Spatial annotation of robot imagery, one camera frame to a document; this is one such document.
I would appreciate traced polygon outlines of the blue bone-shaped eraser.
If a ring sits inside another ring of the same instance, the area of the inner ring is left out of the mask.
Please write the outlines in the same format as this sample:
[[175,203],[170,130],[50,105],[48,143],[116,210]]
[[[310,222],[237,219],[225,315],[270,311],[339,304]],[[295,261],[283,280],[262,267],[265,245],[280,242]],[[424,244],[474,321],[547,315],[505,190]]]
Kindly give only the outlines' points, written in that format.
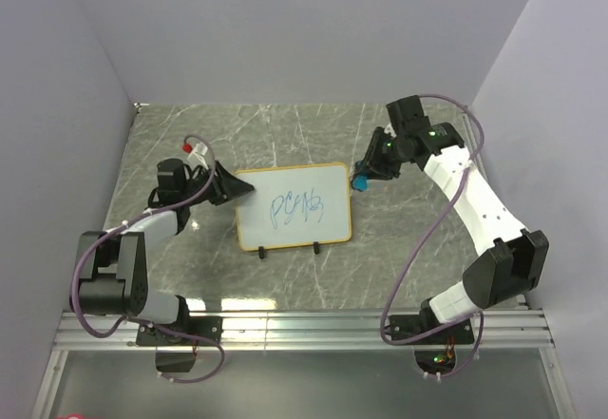
[[354,175],[351,179],[351,188],[358,192],[368,190],[368,177],[365,175]]

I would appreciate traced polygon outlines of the yellow framed whiteboard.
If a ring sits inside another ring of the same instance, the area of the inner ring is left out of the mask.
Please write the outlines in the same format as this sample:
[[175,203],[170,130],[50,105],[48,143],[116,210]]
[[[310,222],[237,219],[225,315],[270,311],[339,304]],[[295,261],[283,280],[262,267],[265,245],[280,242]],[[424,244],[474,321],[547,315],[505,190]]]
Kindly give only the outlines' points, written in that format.
[[254,186],[237,199],[245,252],[347,242],[352,238],[350,170],[343,162],[238,170]]

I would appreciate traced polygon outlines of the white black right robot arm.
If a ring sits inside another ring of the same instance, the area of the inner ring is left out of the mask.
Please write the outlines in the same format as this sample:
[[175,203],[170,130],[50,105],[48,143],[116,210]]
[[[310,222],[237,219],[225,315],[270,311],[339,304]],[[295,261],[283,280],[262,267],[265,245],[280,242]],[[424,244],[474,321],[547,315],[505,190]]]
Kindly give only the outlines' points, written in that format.
[[507,210],[448,123],[403,135],[375,128],[351,186],[364,191],[370,180],[396,179],[404,163],[416,164],[443,192],[478,255],[460,281],[429,300],[429,313],[419,320],[422,337],[438,343],[451,334],[453,321],[534,290],[549,242],[543,231],[529,231]]

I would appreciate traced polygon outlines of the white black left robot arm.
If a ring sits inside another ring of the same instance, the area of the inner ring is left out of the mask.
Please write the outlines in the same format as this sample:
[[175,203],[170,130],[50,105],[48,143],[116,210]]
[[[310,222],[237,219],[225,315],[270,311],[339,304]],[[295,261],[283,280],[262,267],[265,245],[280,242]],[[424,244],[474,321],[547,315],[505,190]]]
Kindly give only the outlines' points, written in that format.
[[157,181],[141,215],[116,228],[85,232],[79,239],[70,306],[82,327],[97,338],[111,336],[119,325],[96,331],[86,321],[88,314],[159,324],[158,332],[169,344],[186,342],[193,323],[185,299],[149,287],[148,251],[185,229],[192,206],[207,201],[222,205],[255,191],[219,162],[191,167],[180,159],[164,160],[157,164]]

